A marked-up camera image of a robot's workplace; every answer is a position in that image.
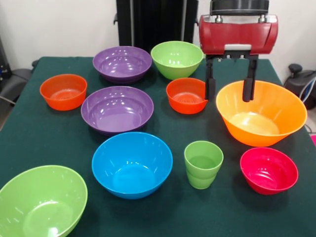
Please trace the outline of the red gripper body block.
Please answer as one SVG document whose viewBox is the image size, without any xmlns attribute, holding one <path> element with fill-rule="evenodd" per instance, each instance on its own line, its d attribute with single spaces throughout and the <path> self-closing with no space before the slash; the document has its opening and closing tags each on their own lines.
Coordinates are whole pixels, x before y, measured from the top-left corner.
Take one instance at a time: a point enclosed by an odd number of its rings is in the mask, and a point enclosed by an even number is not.
<svg viewBox="0 0 316 237">
<path fill-rule="evenodd" d="M 276 15 L 202 15 L 198 25 L 200 47 L 213 57 L 270 54 L 278 35 Z"/>
</svg>

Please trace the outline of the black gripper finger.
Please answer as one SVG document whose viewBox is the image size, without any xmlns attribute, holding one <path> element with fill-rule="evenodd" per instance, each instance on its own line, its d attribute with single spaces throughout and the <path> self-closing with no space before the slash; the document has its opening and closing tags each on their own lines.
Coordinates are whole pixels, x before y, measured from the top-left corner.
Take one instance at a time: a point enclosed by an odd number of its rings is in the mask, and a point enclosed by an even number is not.
<svg viewBox="0 0 316 237">
<path fill-rule="evenodd" d="M 255 74 L 257 70 L 257 58 L 249 59 L 247 77 L 243 82 L 243 93 L 242 99 L 244 102 L 249 102 L 254 99 L 254 88 L 255 88 Z"/>
<path fill-rule="evenodd" d="M 213 59 L 206 59 L 205 99 L 212 101 L 215 96 L 216 80 L 213 77 Z"/>
</svg>

